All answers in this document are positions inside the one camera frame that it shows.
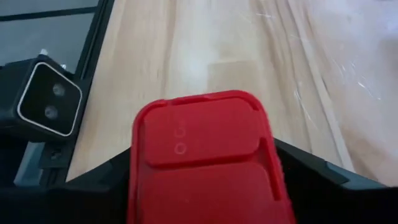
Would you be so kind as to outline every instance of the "red 3d printed part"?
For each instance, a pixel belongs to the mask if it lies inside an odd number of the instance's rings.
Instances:
[[[267,115],[249,93],[152,102],[132,134],[128,224],[295,223]]]

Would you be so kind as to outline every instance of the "light wood table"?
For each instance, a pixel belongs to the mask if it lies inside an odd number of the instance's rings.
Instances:
[[[68,180],[159,98],[239,89],[275,137],[398,185],[398,1],[115,0]]]

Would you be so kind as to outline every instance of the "red plastic part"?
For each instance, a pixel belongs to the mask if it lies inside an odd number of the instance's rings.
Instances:
[[[266,113],[249,93],[152,102],[132,133],[128,224],[295,223]]]

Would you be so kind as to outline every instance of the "wooden surface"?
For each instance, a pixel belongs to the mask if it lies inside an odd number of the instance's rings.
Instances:
[[[72,179],[130,146],[159,98],[240,89],[275,137],[398,185],[398,9],[375,0],[115,0]]]

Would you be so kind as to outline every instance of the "camera lens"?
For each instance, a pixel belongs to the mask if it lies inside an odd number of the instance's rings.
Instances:
[[[44,115],[48,119],[56,119],[58,118],[58,110],[54,106],[46,106]]]
[[[65,88],[59,83],[56,83],[52,87],[52,91],[55,94],[55,96],[64,96],[65,95]]]

